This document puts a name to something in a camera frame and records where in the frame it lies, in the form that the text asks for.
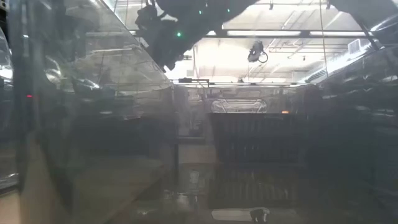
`ceiling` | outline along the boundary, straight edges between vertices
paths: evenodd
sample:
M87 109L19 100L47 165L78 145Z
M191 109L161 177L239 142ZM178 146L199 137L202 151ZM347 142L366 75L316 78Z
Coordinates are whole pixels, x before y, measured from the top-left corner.
M137 10L144 6L141 0L105 0L128 29L136 30ZM361 30L354 19L326 1L318 0L260 0L241 15L223 24L223 29L250 30ZM269 55L266 63L249 63L249 49L261 40ZM191 60L176 63L166 75L171 79L209 78L214 82L302 82L305 77L333 59L347 54L348 43L355 39L283 37L258 39L255 35L244 38L204 38L185 53Z

